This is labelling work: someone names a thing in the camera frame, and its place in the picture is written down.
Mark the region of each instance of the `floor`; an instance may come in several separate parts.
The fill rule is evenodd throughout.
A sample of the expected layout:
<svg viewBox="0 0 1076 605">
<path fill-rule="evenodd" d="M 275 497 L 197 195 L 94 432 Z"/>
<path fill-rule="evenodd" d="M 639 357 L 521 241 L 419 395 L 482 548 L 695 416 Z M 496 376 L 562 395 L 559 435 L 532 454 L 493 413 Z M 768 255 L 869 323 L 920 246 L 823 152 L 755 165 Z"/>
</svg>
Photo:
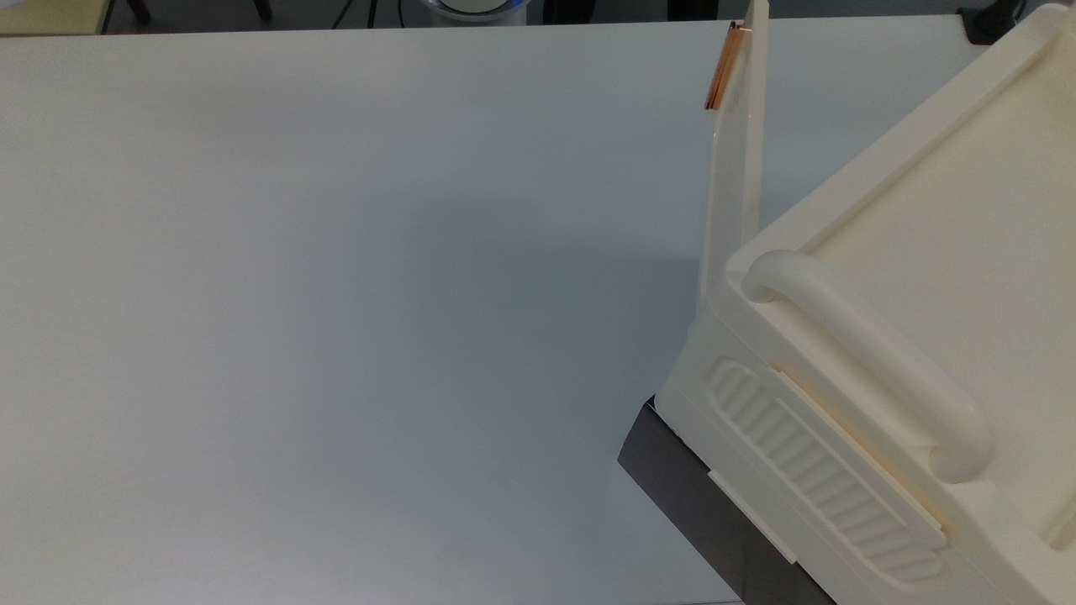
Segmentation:
<svg viewBox="0 0 1076 605">
<path fill-rule="evenodd" d="M 146 0 L 153 22 L 141 26 L 125 0 L 112 0 L 105 33 L 176 33 L 192 31 L 252 31 L 274 29 L 328 29 L 348 0 L 270 0 L 273 19 L 258 18 L 251 0 Z M 422 0 L 373 0 L 373 27 L 429 27 L 429 12 Z M 527 22 L 541 23 L 543 0 L 527 5 Z M 1028 11 L 1046 0 L 1029 0 Z M 953 13 L 960 6 L 985 6 L 990 0 L 770 0 L 775 18 L 873 16 Z M 353 0 L 343 14 L 342 29 L 365 28 L 371 0 Z M 718 17 L 739 18 L 748 0 L 722 0 Z M 597 0 L 592 23 L 666 20 L 664 0 Z"/>
<path fill-rule="evenodd" d="M 790 564 L 708 476 L 647 402 L 618 462 L 746 605 L 835 605 Z"/>
</svg>

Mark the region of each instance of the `black base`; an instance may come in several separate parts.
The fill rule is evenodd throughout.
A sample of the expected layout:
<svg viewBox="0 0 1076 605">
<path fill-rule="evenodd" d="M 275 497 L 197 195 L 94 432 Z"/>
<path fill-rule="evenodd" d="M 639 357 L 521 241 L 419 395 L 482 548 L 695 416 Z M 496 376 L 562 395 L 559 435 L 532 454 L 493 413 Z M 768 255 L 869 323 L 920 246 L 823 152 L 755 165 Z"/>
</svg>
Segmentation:
<svg viewBox="0 0 1076 605">
<path fill-rule="evenodd" d="M 141 25 L 150 25 L 153 17 L 150 15 L 150 9 L 145 5 L 145 0 L 127 0 L 127 5 L 130 6 L 131 12 L 134 13 L 134 18 Z"/>
<path fill-rule="evenodd" d="M 979 15 L 982 14 L 980 9 L 957 9 L 957 14 L 964 19 L 964 34 L 967 36 L 967 41 L 979 46 L 989 46 L 997 42 L 1008 30 L 1016 27 L 1016 19 L 1011 19 L 1013 23 L 1008 27 L 1002 25 L 1000 28 L 994 28 L 995 31 L 983 30 L 976 23 Z"/>
<path fill-rule="evenodd" d="M 269 0 L 254 0 L 254 8 L 257 9 L 261 20 L 272 20 L 272 6 L 269 5 Z"/>
<path fill-rule="evenodd" d="M 745 605 L 835 605 L 710 480 L 653 405 L 642 406 L 617 461 Z"/>
</svg>

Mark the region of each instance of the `black object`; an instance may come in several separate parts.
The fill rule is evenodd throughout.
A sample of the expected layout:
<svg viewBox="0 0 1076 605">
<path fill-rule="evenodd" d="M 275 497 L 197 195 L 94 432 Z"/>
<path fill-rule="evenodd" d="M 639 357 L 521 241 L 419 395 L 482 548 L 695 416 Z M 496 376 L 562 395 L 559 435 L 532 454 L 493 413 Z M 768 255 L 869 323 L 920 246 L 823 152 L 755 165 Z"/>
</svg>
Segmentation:
<svg viewBox="0 0 1076 605">
<path fill-rule="evenodd" d="M 957 10 L 964 19 L 964 33 L 972 44 L 989 45 L 1016 27 L 1016 19 L 1023 14 L 1028 0 L 997 0 L 986 9 Z"/>
<path fill-rule="evenodd" d="M 109 31 L 109 24 L 112 23 L 112 8 L 116 5 L 116 0 L 109 0 L 109 5 L 104 9 L 104 18 L 101 19 L 101 34 Z"/>
<path fill-rule="evenodd" d="M 591 23 L 596 0 L 546 0 L 541 8 L 542 25 Z"/>
<path fill-rule="evenodd" d="M 718 18 L 718 0 L 668 0 L 670 22 L 700 22 Z"/>
<path fill-rule="evenodd" d="M 134 18 L 138 23 L 142 25 L 150 25 L 153 17 L 150 15 L 150 9 L 145 5 L 145 0 L 127 0 L 127 5 L 131 8 L 131 12 L 134 13 Z M 272 6 L 269 5 L 269 0 L 254 0 L 254 8 L 258 11 L 258 16 L 261 20 L 267 22 L 272 19 Z"/>
<path fill-rule="evenodd" d="M 134 18 L 138 23 L 142 25 L 150 25 L 151 16 L 150 9 L 145 5 L 145 0 L 127 0 L 127 5 L 131 8 L 131 12 L 134 13 Z"/>
<path fill-rule="evenodd" d="M 745 605 L 836 605 L 710 480 L 653 405 L 642 406 L 617 461 Z"/>
</svg>

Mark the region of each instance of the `box handle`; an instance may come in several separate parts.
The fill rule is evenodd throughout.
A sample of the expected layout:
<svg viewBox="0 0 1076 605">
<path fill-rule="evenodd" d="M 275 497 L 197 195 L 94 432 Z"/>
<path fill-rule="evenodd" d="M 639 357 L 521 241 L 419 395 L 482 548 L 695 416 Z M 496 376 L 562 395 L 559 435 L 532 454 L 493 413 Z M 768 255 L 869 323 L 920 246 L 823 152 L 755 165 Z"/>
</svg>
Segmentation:
<svg viewBox="0 0 1076 605">
<path fill-rule="evenodd" d="M 817 258 L 791 250 L 759 256 L 741 287 L 752 302 L 784 295 L 833 336 L 934 432 L 934 475 L 971 481 L 990 464 L 994 432 L 978 403 Z"/>
</svg>

